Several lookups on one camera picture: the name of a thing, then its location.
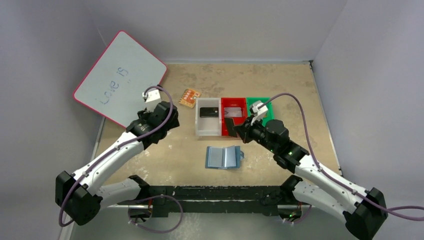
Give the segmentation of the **orange spiral notebook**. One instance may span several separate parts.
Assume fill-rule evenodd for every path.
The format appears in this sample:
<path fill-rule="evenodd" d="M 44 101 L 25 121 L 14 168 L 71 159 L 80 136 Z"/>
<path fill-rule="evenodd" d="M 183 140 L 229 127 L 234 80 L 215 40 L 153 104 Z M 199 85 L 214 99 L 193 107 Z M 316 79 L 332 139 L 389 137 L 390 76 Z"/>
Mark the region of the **orange spiral notebook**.
<path fill-rule="evenodd" d="M 179 99 L 179 103 L 183 106 L 189 107 L 189 108 L 194 108 L 196 105 L 196 100 L 197 98 L 199 98 L 201 96 L 201 92 L 192 89 L 192 88 L 187 88 L 181 98 Z"/>

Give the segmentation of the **black card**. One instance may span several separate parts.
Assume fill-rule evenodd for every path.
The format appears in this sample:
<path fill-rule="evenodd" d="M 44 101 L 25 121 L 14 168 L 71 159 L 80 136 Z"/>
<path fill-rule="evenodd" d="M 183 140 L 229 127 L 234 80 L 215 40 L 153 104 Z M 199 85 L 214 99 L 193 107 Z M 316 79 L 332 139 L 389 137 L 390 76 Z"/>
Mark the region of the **black card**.
<path fill-rule="evenodd" d="M 218 118 L 220 110 L 218 107 L 200 107 L 199 117 L 200 118 Z"/>

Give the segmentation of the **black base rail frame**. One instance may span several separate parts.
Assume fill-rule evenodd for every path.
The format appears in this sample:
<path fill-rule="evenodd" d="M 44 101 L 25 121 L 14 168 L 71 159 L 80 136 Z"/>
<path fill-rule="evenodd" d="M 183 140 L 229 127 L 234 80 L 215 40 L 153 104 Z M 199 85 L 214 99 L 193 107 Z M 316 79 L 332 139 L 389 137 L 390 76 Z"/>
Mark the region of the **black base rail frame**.
<path fill-rule="evenodd" d="M 170 213 L 262 214 L 287 218 L 285 205 L 298 202 L 313 206 L 340 219 L 352 214 L 341 203 L 305 181 L 288 179 L 281 186 L 156 186 L 138 179 L 102 186 L 89 193 L 79 185 L 68 200 L 66 189 L 57 188 L 55 201 L 80 226 L 91 221 L 100 210 L 109 206 L 137 205 L 151 202 L 153 218 Z"/>

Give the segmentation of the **white patterned card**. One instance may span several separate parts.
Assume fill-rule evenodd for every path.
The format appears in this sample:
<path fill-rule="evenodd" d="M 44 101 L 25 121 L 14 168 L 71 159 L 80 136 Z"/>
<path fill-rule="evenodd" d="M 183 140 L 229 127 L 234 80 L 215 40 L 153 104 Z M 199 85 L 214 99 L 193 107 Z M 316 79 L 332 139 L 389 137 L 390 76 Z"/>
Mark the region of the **white patterned card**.
<path fill-rule="evenodd" d="M 225 107 L 224 117 L 225 118 L 240 118 L 243 116 L 243 110 L 241 107 Z"/>

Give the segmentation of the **white plastic bin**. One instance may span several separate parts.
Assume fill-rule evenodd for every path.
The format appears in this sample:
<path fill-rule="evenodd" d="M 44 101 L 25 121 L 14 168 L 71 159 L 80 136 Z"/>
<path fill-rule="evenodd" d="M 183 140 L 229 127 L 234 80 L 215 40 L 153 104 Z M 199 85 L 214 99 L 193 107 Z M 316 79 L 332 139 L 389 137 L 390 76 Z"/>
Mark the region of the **white plastic bin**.
<path fill-rule="evenodd" d="M 213 116 L 202 117 L 202 108 L 213 108 Z M 222 135 L 221 98 L 200 97 L 195 103 L 195 134 L 201 137 Z"/>

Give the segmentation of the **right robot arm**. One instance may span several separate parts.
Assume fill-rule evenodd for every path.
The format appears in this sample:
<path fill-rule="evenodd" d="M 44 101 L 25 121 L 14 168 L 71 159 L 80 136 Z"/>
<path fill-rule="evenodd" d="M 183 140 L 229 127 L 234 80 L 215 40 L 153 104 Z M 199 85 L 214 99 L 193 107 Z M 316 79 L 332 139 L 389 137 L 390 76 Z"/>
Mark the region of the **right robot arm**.
<path fill-rule="evenodd" d="M 233 127 L 244 143 L 255 141 L 273 153 L 273 159 L 292 173 L 281 189 L 280 196 L 288 204 L 296 200 L 311 204 L 334 216 L 359 240 L 371 240 L 381 228 L 388 214 L 379 209 L 386 207 L 384 194 L 377 188 L 361 187 L 333 172 L 292 141 L 289 130 L 281 120 L 270 120 Z"/>

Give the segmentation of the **red plastic bin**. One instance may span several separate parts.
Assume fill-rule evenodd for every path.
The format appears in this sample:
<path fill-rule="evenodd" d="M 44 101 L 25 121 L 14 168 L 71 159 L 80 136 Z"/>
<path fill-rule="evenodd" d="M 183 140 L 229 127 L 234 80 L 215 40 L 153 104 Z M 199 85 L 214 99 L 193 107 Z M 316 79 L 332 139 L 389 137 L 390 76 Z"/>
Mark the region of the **red plastic bin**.
<path fill-rule="evenodd" d="M 225 118 L 231 118 L 233 125 L 237 126 L 242 124 L 248 117 L 247 101 L 244 97 L 222 97 L 221 98 L 221 136 L 230 136 Z M 225 116 L 225 108 L 240 108 L 240 116 Z"/>

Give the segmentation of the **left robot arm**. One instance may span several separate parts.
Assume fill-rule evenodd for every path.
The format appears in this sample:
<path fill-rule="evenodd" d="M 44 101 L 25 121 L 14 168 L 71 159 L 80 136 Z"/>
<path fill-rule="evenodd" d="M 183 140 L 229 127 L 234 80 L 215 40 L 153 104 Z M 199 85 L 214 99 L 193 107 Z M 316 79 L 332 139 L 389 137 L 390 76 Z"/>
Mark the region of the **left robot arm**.
<path fill-rule="evenodd" d="M 82 226 L 100 210 L 125 201 L 138 205 L 151 197 L 150 185 L 137 175 L 106 185 L 106 180 L 134 156 L 164 139 L 167 132 L 179 127 L 178 109 L 170 102 L 159 102 L 154 110 L 141 110 L 121 136 L 97 158 L 74 171 L 62 171 L 55 179 L 55 202 L 60 207 L 59 225 L 65 227 L 63 215 Z"/>

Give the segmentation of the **pink-framed whiteboard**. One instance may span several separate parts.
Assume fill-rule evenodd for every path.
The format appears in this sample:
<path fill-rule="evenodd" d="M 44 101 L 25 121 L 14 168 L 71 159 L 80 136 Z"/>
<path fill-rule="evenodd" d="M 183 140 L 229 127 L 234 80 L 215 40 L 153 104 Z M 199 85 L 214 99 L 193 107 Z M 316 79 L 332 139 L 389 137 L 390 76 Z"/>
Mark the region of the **pink-framed whiteboard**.
<path fill-rule="evenodd" d="M 125 31 L 119 31 L 75 89 L 73 98 L 126 127 L 145 108 L 143 92 L 161 84 L 168 68 Z"/>

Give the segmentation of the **blue card holder wallet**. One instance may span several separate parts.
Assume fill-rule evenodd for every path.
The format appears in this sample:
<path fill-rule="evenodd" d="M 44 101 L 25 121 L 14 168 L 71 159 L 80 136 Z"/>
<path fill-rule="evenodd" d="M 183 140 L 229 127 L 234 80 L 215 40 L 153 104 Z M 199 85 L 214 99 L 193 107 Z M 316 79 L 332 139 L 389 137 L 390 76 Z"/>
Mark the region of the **blue card holder wallet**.
<path fill-rule="evenodd" d="M 245 154 L 238 145 L 228 147 L 208 146 L 205 155 L 205 168 L 219 170 L 238 169 L 244 158 Z"/>

